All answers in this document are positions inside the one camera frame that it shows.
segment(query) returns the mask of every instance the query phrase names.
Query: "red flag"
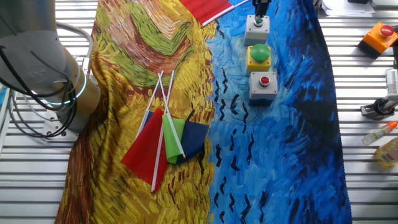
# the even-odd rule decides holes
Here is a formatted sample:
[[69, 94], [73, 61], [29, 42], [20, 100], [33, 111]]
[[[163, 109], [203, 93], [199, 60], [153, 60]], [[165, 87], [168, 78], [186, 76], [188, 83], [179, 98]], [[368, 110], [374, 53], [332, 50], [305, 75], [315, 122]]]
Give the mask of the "red flag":
[[[144, 126], [144, 129], [141, 131], [140, 135], [134, 141], [121, 161], [139, 178], [150, 185], [152, 185], [152, 178], [154, 176], [157, 145], [163, 122], [163, 113], [164, 112], [159, 108], [155, 110], [155, 113], [150, 117]], [[159, 157], [155, 190], [159, 188], [168, 165], [169, 162], [167, 162], [166, 147], [163, 140]]]
[[221, 12], [234, 8], [228, 0], [180, 0], [180, 2], [204, 26], [216, 19], [214, 17]]

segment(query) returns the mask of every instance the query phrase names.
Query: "metal rack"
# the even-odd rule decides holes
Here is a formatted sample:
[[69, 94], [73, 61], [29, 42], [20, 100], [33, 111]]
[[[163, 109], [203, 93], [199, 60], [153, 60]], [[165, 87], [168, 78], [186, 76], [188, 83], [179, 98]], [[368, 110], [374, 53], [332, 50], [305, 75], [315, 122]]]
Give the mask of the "metal rack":
[[[81, 27], [91, 33], [96, 1], [56, 0], [60, 22]], [[398, 223], [398, 166], [382, 171], [373, 152], [398, 136], [398, 129], [363, 146], [360, 139], [373, 129], [392, 120], [363, 118], [361, 105], [386, 95], [385, 69], [392, 66], [392, 50], [372, 61], [356, 49], [363, 35], [377, 22], [398, 24], [398, 11], [378, 10], [372, 18], [326, 17], [320, 24], [329, 49], [335, 74], [338, 114], [345, 159], [349, 199], [355, 224]], [[62, 44], [76, 55], [86, 54], [87, 41], [74, 33], [58, 30]], [[32, 100], [45, 116], [45, 110]], [[17, 99], [22, 115], [41, 131], [44, 121], [29, 112], [22, 97]], [[23, 135], [9, 117], [0, 133], [0, 223], [49, 224], [57, 214], [68, 165], [71, 141], [45, 142]]]

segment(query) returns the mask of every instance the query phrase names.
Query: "red button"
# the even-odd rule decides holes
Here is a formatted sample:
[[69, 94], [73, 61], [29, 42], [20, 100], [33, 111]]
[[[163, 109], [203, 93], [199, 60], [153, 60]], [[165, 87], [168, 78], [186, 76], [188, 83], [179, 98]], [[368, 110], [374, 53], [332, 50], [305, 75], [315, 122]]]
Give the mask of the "red button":
[[394, 29], [391, 26], [384, 25], [380, 29], [381, 34], [387, 37], [391, 36], [394, 33]]
[[260, 85], [262, 85], [262, 86], [267, 86], [267, 85], [269, 85], [269, 82], [270, 82], [270, 80], [269, 80], [268, 77], [262, 77], [262, 78], [260, 79]]

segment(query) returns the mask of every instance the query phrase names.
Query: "emergency stop button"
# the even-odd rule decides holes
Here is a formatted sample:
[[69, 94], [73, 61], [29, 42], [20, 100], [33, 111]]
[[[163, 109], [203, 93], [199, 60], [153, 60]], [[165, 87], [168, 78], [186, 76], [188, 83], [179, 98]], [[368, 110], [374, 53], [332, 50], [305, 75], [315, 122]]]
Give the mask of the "emergency stop button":
[[261, 77], [260, 78], [260, 85], [261, 86], [268, 86], [269, 85], [269, 83], [270, 83], [270, 80], [269, 80], [269, 78], [268, 77]]
[[380, 36], [389, 37], [394, 33], [394, 29], [391, 26], [384, 25], [380, 28]]

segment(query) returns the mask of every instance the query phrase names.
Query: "plastic bottle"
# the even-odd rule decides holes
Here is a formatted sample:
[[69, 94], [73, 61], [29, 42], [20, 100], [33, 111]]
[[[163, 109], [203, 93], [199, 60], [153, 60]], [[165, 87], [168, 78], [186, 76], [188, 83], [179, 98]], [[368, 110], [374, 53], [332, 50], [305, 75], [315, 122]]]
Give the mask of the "plastic bottle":
[[376, 150], [376, 157], [385, 166], [393, 166], [398, 164], [398, 138], [394, 138], [387, 144]]
[[385, 134], [390, 133], [394, 128], [398, 126], [397, 121], [391, 121], [390, 123], [384, 125], [383, 127], [372, 131], [362, 138], [362, 142], [365, 145], [371, 144], [372, 142], [383, 137]]

